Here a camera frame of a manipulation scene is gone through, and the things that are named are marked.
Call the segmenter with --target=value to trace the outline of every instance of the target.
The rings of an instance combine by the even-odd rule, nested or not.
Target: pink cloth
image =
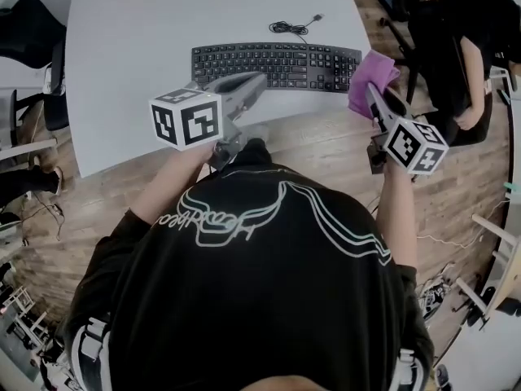
[[[383,93],[388,84],[400,76],[400,71],[394,66],[394,59],[376,51],[361,61],[351,78],[349,86],[349,108],[369,119],[373,118],[366,101],[367,83],[372,82]]]

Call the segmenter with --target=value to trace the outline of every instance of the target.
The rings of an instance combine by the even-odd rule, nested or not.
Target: wooden floor
[[[390,32],[378,25],[383,15],[376,0],[356,0],[369,34],[372,47],[386,55],[398,56],[397,44]],[[406,33],[406,25],[401,25]],[[397,87],[405,88],[407,72]],[[425,110],[429,100],[425,83],[420,81],[413,106]],[[287,165],[330,188],[343,191],[364,205],[380,193],[382,178],[372,176],[366,146],[373,134],[371,122],[351,112],[330,112],[314,116],[291,117],[269,123],[269,149],[274,161]],[[37,138],[45,138],[42,123]],[[94,176],[79,177],[71,135],[56,132],[56,149],[45,152],[44,164],[59,165],[65,175],[63,194],[41,194],[46,203],[55,202],[63,209],[66,221],[60,240],[55,237],[55,220],[43,210],[24,224],[30,245],[15,253],[15,281],[23,283],[37,299],[38,308],[47,310],[49,318],[60,320],[68,309],[74,289],[85,273],[96,242],[108,235],[129,204],[152,178],[168,155],[166,150],[137,158]],[[456,243],[468,243],[478,227],[472,213],[487,217],[503,198],[502,184],[509,167],[508,117],[506,107],[494,99],[493,118],[488,138],[478,146],[452,150],[441,169],[429,178],[420,178],[415,186],[418,235],[433,235]],[[35,200],[25,204],[24,216],[41,205]],[[491,217],[501,220],[502,207]],[[419,240],[418,284],[435,275],[448,261],[456,266],[453,275],[469,282],[475,272],[483,270],[496,243],[484,234],[481,242],[463,249]],[[456,333],[463,313],[453,314],[451,304],[461,298],[451,293],[434,317],[430,333],[436,354],[443,352]]]

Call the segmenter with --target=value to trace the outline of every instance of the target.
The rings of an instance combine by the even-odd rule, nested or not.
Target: white cube
[[[383,149],[409,174],[431,175],[443,160],[449,145],[436,127],[399,118]]]
[[[155,136],[179,151],[222,138],[219,94],[181,88],[149,104]]]

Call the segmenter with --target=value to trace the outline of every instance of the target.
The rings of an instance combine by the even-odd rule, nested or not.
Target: keyboard key
[[[288,80],[307,80],[307,74],[287,74]]]

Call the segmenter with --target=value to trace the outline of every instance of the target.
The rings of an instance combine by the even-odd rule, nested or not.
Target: black keyboard
[[[347,93],[361,51],[311,44],[231,43],[192,49],[192,80],[260,71],[270,90]]]

